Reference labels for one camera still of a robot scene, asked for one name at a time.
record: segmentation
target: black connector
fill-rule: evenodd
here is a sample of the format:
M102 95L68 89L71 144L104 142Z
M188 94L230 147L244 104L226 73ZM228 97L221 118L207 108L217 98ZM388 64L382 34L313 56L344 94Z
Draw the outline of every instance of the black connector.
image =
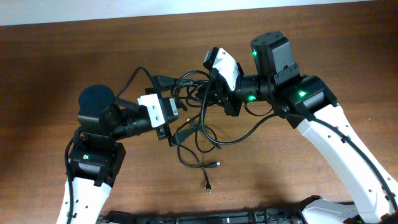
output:
M206 184L206 191L208 194L211 194L211 185L209 182L207 182L207 184Z
M209 50L206 54L205 61L203 61L203 66L207 68L207 70L211 71L213 68L214 61L216 60L218 53L218 48L213 47L213 49Z
M204 167L204 168L217 168L217 167L219 167L220 165L221 165L220 162L213 162L213 163L211 163L211 164L204 165L203 167Z

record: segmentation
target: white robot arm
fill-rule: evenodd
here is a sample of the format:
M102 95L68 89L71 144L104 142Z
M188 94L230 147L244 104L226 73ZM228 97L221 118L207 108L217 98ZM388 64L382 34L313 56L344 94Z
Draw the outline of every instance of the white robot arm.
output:
M398 192L398 183L356 135L340 105L328 105L315 112L314 116L349 136L376 166L391 191ZM297 129L321 152L355 203L355 207L352 207L328 203L324 199L315 201L302 212L308 223L343 223L345 219L353 218L357 214L366 223L378 223L386 214L394 213L391 200L368 163L341 136L328 127L307 119Z
M95 223L100 211L111 193L112 188L103 183L100 187L94 185L94 180L75 177L73 180L73 215L71 223ZM65 184L61 212L57 224L65 224L68 220L70 196L68 181Z

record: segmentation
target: wooden table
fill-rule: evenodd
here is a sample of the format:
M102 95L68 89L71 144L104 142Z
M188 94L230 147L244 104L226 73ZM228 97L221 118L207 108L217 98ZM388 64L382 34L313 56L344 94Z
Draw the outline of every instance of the wooden table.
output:
M66 180L63 153L79 125L78 97L86 87L103 83L117 92L140 65L173 77L204 69L214 46L255 73L250 41L272 30L289 38L301 72L325 81L358 135L397 178L397 15L396 3L359 2L0 27L1 219L55 223ZM149 85L140 74L124 97L136 100ZM251 108L260 113L269 105ZM181 111L173 132L197 111ZM206 120L227 141L259 118L245 111L232 118L213 107ZM176 148L155 132L122 143L126 158L103 213L234 210L313 194L350 200L324 158L282 119L263 124L242 143L200 156L222 162L208 169L211 195L201 171L181 165ZM187 146L194 148L191 139Z

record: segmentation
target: black cable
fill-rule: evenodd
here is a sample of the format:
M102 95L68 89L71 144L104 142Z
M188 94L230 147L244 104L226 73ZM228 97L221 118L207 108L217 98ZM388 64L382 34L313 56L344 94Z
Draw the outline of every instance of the black cable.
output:
M344 141L346 141L365 160L365 162L371 168L374 175L376 175L376 177L379 179L381 185L383 186L384 190L386 191L386 193L391 201L391 204L394 207L394 211L396 213L398 213L398 206L397 206L397 202L395 200L394 193L391 192L391 189L388 187L387 182L384 180L384 178L382 177L382 175L379 172L379 170L377 169L377 167L373 164L373 162L369 159L369 157L357 145L355 145L355 143L351 140L350 137L345 136L341 131L339 131L336 127L333 127L331 124L329 124L325 121L322 121L318 118L315 118L313 116L305 116L305 115L295 114L295 113L284 113L283 115L307 119L309 121L315 121L317 123L320 123L320 124L328 127L330 130L334 131L336 134L338 134L340 137L342 137L344 139Z
M262 115L259 115L259 114L255 114L255 113L253 113L251 110L249 110L249 108L248 108L248 103L244 103L244 109L250 114L250 115L253 115L253 116L265 116L265 115L267 115L267 114L269 114L271 111L272 111L272 108L268 111L268 112L266 112L265 114L262 114Z
M201 105L193 105L193 104L191 104L191 103L189 102L189 100L193 100L193 101L195 101L195 102L197 102L197 103L201 103L201 101L200 101L198 98L192 97L192 94L193 94L195 91L197 91L199 88L201 88L204 84L206 84L206 83L202 83L202 84L196 86L196 87L195 87L193 90L191 90L191 91L190 91L190 87L189 87L189 86L187 87L187 97L186 97L186 99L185 99L185 103L186 103L188 106L190 106L190 107L192 107L192 108L200 108L200 107L201 107Z
M119 91L119 93L115 96L116 98L119 98L120 95L122 95L122 93L123 93L124 91L126 91L127 87L129 87L130 83L131 83L132 80L136 77L136 75L137 75L137 73L139 72L139 70L143 70L143 71L145 72L145 74L148 76L150 82L152 83L152 86L153 86L154 88L157 88L157 87L155 86L155 81L154 81L154 79L152 78L152 75L150 75L150 73L148 72L148 70L147 70L146 68L140 66L140 67L136 68L136 70L132 73L131 77L129 78L129 80L127 81L127 83L125 84L125 86L124 86L124 87Z
M187 150L188 152L190 152L190 153L195 157L195 159L197 160L199 166L193 166L193 165L187 164L187 163L182 159L182 157L181 157L180 147L182 147L183 149L185 149L185 150ZM177 155L178 155L178 159L180 160L180 162L181 162L184 166L186 166L186 167L188 167L188 168L196 168L196 169L202 169L202 168L203 168L203 169L204 169L204 168L215 168L215 167L217 167L217 166L214 166L214 165L215 165L215 164L216 164L216 165L219 164L219 162L212 162L212 163L210 163L210 164L203 165L203 164L200 162L198 156L197 156L191 149L189 149L187 146L184 146L184 145L182 145L182 144L180 144L180 145L177 146ZM205 174L205 179L206 179L207 182L210 183L210 181L209 181L208 178L207 178L207 174Z
M185 150L187 150L188 152L190 152L190 153L195 157L195 159L197 160L199 166L191 166L191 165L185 163L185 162L182 160L182 158L181 158L180 147L182 147L183 149L185 149ZM180 160L181 164L183 164L184 166L186 166L186 167L188 167L188 168L199 168L199 169L201 169L201 171L203 172L203 175L205 176L205 179L206 179L206 189L209 189L209 186L210 186L210 192L211 192L211 185L210 185L209 178L208 178L207 173L206 173L206 171L205 171L205 168L204 168L204 166L201 164L201 162L200 162L198 156L197 156L191 149L189 149L189 148L187 148L187 147L185 147L185 146L183 146L183 145L181 145L181 144L179 144L179 145L177 146L177 155L178 155L178 159Z
M221 141L217 141L217 140L211 138L208 135L208 133L206 132L206 129L205 129L205 109L206 109L207 94L209 93L210 86L211 86L212 83L213 83L213 81L211 80L211 81L209 81L208 85L206 86L206 90L205 90L205 94L203 95L203 101L202 101L201 110L200 110L200 125L201 125L201 128L203 130L203 134L212 143L219 144L221 146L229 146L229 145L232 145L232 144L239 143L239 142L245 140L246 138L248 138L262 123L267 121L269 118L273 118L273 117L277 116L277 114L270 114L270 115L266 116L265 118L262 118L247 134L245 134L243 137L241 137L241 138L239 138L237 140L229 141L229 142L221 142Z
M68 185L69 185L69 214L68 214L68 219L67 219L67 224L70 224L72 221L72 216L73 216L73 184L72 184L72 172L70 171L69 167L69 161L68 161L68 156L69 156L69 149L70 146L73 143L73 138L69 141L67 148L65 150L65 168L67 169L67 177L68 177Z
M206 72L201 71L201 70L193 70L193 71L190 71L190 72L187 72L187 73L183 74L183 75L177 80L177 82L178 82L179 80L182 80L182 79L184 79L184 78L187 78L188 76L193 75L193 74L202 74L202 75L206 76L207 78L209 78L209 74L207 74Z
M213 133L214 139L217 140L217 135L216 135L216 133L215 133L211 128L209 128L208 126L206 126L206 128L209 129L209 130L211 131L211 133ZM199 143L198 143L198 132L199 132L199 130L195 131L195 145L197 146L198 151L201 152L201 153L209 153L209 152L211 152L216 146L213 145L213 147L212 147L211 149L209 149L209 150L207 150L207 151L203 151L203 150L199 147Z

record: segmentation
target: green led light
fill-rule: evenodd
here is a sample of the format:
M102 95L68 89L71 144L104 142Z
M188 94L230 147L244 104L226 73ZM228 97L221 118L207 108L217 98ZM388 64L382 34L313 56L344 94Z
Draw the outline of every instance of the green led light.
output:
M303 97L303 96L306 95L307 93L304 92L304 91L300 91L298 94L299 94L301 97Z
M248 100L249 101L254 101L254 100L256 100L256 97L255 96L249 96Z

